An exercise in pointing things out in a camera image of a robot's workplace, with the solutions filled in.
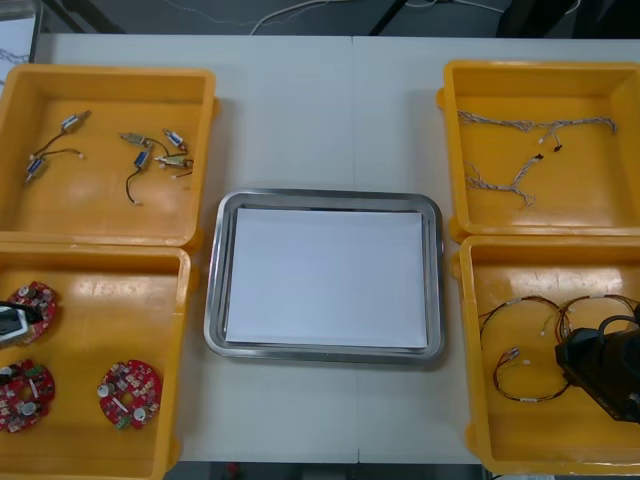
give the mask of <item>table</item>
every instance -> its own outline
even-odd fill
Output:
[[[452,213],[434,95],[458,58],[640,61],[637,41],[43,35],[41,62],[202,67],[218,79],[202,224],[234,187],[426,194]],[[456,250],[447,241],[445,257]],[[206,261],[199,259],[203,278]],[[457,286],[446,275],[447,349],[424,370],[231,360],[192,301],[181,373],[182,460],[477,463]]]

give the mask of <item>stainless steel tray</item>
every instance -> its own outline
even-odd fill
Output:
[[[228,342],[226,330],[236,212],[240,208],[421,214],[427,346],[425,348],[372,348]],[[423,195],[276,189],[233,191],[224,197],[218,208],[205,310],[205,339],[213,351],[231,357],[428,364],[438,357],[444,347],[442,256],[440,209],[431,199]]]

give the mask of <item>white wire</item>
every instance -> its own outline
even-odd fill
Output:
[[[278,10],[277,12],[273,12],[273,13],[270,13],[269,15],[265,15],[260,20],[258,20],[258,22],[255,24],[255,26],[253,27],[253,30],[251,30],[249,35],[254,35],[258,31],[258,29],[262,26],[262,24],[264,24],[270,18],[277,17],[277,16],[282,15],[282,14],[287,13],[287,12],[291,12],[292,10],[298,10],[299,8],[308,7],[308,8],[305,8],[303,10],[303,11],[306,11],[306,10],[309,10],[309,8],[313,8],[315,6],[321,7],[321,6],[327,5],[329,3],[352,2],[352,1],[353,0],[308,0],[306,2],[298,3],[297,5],[293,5],[291,7],[283,8],[282,10]],[[289,17],[287,19],[287,21],[291,20],[293,17],[296,17],[296,16],[300,15],[301,13],[302,12],[298,12],[295,15],[291,15],[291,17]]]
[[[192,8],[192,7],[187,7],[184,5],[180,5],[177,4],[175,2],[173,2],[172,0],[162,0],[164,3],[166,3],[167,5],[177,9],[177,10],[182,10],[184,12],[188,12],[188,13],[192,13],[194,15],[198,15],[200,17],[205,18],[207,21],[211,22],[211,23],[215,23],[217,25],[233,25],[236,27],[247,27],[249,25],[253,26],[253,30],[251,30],[250,35],[253,35],[256,30],[258,28],[260,28],[262,25],[276,25],[276,24],[285,24],[288,23],[290,20],[294,19],[295,17],[297,17],[298,15],[301,15],[302,13],[306,12],[307,10],[310,10],[312,8],[316,8],[316,7],[322,7],[328,3],[332,3],[332,2],[352,2],[354,0],[314,0],[314,1],[308,1],[308,2],[304,2],[304,3],[300,3],[297,5],[294,5],[292,7],[288,7],[288,8],[284,8],[282,10],[279,10],[278,12],[274,12],[274,13],[270,13],[269,15],[263,17],[262,19],[256,21],[256,20],[252,20],[250,22],[237,22],[234,20],[219,20],[217,18],[212,17],[211,15],[209,15],[208,13],[202,11],[202,10],[198,10],[197,8]],[[265,23],[267,20],[269,20],[270,18],[276,17],[278,15],[282,15],[284,13],[290,12],[292,10],[297,10],[297,9],[301,9],[299,12],[294,13],[293,15],[289,16],[288,18],[286,18],[284,21],[275,21],[275,22],[269,22],[269,23]]]
[[[451,3],[469,5],[470,7],[484,8],[485,10],[491,10],[492,12],[504,13],[504,10],[500,10],[499,8],[490,7],[489,5],[483,5],[481,3],[467,2],[467,0],[451,0]]]
[[[412,8],[428,8],[428,7],[433,7],[436,3],[438,3],[438,0],[433,0],[431,3],[425,3],[424,5],[415,5],[412,3],[407,3],[406,5],[407,7],[412,7]],[[489,5],[483,5],[481,3],[469,2],[467,0],[451,0],[451,3],[458,3],[460,5],[468,5],[470,7],[484,8],[485,10],[491,10],[492,12],[504,13],[504,10],[500,10],[499,8],[490,7]],[[565,12],[565,15],[569,15],[575,12],[578,9],[578,7],[580,7],[581,3],[582,3],[582,0],[578,0],[573,7],[571,7],[569,10]]]
[[[433,7],[436,3],[438,3],[438,0],[433,0],[431,3],[423,3],[421,5],[414,5],[413,3],[405,3],[405,5],[411,8],[429,8]]]

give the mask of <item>round circuit board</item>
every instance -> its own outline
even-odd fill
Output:
[[[56,395],[53,376],[31,360],[0,368],[0,430],[20,432],[49,413]]]
[[[98,387],[100,408],[118,430],[144,427],[158,412],[162,381],[144,362],[114,363]]]
[[[51,326],[58,310],[56,297],[57,295],[53,288],[40,282],[31,282],[29,285],[20,287],[9,297],[9,302],[35,308],[42,316],[41,322],[31,325],[31,335],[26,340],[23,340],[22,343],[25,345],[30,344],[40,338]]]

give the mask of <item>white paper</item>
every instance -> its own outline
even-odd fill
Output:
[[[227,341],[427,345],[418,213],[238,210]]]
[[[34,17],[0,21],[0,48],[13,55],[26,56],[28,61],[34,25]],[[0,93],[4,90],[4,81],[13,67],[15,65],[12,62],[0,55]]]

